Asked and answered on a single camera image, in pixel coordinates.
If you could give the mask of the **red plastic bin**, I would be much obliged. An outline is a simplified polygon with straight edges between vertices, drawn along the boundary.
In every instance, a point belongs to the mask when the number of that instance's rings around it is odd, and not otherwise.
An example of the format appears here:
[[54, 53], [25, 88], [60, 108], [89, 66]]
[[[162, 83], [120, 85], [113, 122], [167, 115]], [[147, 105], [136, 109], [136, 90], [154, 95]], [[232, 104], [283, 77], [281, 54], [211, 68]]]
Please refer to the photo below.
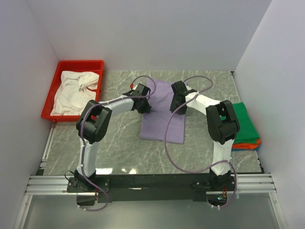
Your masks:
[[72, 72], [94, 72], [99, 75], [95, 101], [99, 100], [100, 93], [102, 92], [102, 79], [103, 79], [103, 60], [69, 60], [69, 61], [59, 61], [42, 113], [41, 117], [43, 119], [49, 120], [51, 122], [76, 122], [80, 118], [79, 115], [51, 115], [51, 111], [54, 105], [55, 94], [61, 85], [61, 73], [62, 71], [72, 71]]

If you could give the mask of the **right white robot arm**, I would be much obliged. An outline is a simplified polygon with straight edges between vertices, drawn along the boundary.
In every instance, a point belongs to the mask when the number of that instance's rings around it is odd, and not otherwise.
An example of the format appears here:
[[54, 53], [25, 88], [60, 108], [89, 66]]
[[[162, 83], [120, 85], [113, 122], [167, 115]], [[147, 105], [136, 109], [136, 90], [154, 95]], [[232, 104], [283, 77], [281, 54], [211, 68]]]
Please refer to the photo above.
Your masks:
[[221, 190], [234, 182], [231, 176], [231, 150], [240, 124], [233, 104], [229, 100], [218, 101], [186, 86], [183, 81], [171, 85], [173, 98], [170, 111], [184, 115], [187, 108], [206, 115], [208, 133], [213, 140], [213, 162], [209, 168], [209, 186]]

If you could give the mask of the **lavender t shirt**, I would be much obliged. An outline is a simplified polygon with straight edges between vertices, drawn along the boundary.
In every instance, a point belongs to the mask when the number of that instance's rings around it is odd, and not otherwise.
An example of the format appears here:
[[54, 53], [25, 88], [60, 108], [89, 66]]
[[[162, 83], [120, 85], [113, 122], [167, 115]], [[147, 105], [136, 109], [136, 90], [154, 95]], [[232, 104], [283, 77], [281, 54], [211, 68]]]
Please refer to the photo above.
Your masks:
[[185, 116], [170, 112], [173, 98], [171, 82], [155, 80], [155, 83], [147, 80], [147, 86], [151, 89], [156, 85], [155, 93], [149, 98], [151, 106], [149, 113], [142, 115], [140, 138], [144, 140], [163, 141], [183, 144]]

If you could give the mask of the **green t shirt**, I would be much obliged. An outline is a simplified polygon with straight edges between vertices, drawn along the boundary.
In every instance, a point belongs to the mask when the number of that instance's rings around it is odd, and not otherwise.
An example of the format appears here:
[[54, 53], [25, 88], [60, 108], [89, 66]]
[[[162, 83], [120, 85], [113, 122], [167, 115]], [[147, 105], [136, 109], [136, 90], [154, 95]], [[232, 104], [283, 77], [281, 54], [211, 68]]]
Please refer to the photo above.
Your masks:
[[234, 141], [235, 145], [258, 145], [260, 136], [254, 127], [244, 103], [233, 104], [234, 111], [240, 124], [240, 131]]

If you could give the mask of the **aluminium frame rail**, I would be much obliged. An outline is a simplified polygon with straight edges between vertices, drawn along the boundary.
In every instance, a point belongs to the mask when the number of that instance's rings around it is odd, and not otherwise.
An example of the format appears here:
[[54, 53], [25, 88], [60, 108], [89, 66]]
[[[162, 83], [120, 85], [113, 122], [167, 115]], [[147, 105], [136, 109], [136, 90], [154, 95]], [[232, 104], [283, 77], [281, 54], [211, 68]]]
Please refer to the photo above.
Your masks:
[[[19, 210], [14, 228], [23, 229], [26, 218], [29, 215], [30, 206], [35, 196], [66, 196], [67, 181], [64, 176], [51, 176], [45, 170], [59, 171], [59, 156], [64, 154], [67, 159], [77, 159], [78, 154], [74, 149], [70, 149], [68, 139], [72, 142], [78, 141], [74, 137], [74, 128], [71, 123], [57, 123], [51, 128], [47, 144], [41, 160], [39, 172], [35, 176], [30, 176], [21, 208]], [[267, 204], [268, 211], [277, 215], [277, 207], [280, 206], [276, 188], [270, 174], [266, 174], [261, 166], [258, 154], [255, 150], [238, 150], [232, 152], [233, 166], [238, 173], [240, 184], [237, 186], [237, 197], [243, 195], [258, 197], [259, 206]]]

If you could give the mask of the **orange t shirt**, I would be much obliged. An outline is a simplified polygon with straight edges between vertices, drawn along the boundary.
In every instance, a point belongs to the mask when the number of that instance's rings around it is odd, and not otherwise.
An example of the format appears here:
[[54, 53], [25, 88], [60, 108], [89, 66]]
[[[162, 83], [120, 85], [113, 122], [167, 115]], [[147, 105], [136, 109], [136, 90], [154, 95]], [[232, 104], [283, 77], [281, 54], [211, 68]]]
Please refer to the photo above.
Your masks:
[[260, 139], [256, 139], [251, 142], [243, 142], [243, 143], [234, 143], [232, 146], [232, 150], [238, 151], [238, 150], [257, 150], [261, 144]]

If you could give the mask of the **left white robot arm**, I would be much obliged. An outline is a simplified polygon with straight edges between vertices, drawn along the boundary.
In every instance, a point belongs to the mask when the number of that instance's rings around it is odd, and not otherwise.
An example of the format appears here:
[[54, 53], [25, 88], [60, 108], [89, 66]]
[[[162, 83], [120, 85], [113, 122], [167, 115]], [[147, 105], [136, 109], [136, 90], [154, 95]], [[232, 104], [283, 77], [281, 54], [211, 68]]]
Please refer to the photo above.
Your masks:
[[110, 119], [120, 113], [134, 110], [140, 114], [149, 113], [150, 92], [149, 87], [140, 83], [116, 99], [105, 102], [90, 100], [86, 104], [76, 124], [81, 149], [79, 163], [74, 172], [74, 178], [83, 191], [89, 192], [97, 187], [96, 154], [99, 142], [107, 133]]

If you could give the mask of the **black base beam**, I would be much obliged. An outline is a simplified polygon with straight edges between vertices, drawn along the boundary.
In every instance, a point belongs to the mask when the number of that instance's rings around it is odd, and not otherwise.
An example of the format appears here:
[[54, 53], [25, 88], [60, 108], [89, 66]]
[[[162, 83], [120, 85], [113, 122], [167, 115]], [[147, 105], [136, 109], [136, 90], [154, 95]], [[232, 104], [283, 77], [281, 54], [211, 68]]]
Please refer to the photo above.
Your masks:
[[77, 202], [84, 206], [117, 201], [192, 200], [206, 202], [208, 192], [234, 191], [231, 174], [216, 176], [200, 174], [157, 175], [95, 175], [91, 182], [81, 175], [69, 179], [68, 193], [77, 194]]

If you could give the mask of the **white crumpled t shirt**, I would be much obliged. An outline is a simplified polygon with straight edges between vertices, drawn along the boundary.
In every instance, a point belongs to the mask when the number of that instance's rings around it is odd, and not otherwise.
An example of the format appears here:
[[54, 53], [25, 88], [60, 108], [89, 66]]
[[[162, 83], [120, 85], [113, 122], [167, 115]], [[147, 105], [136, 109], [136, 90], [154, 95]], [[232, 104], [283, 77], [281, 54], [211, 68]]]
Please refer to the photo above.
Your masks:
[[62, 71], [51, 115], [81, 115], [86, 104], [96, 98], [98, 81], [94, 72]]

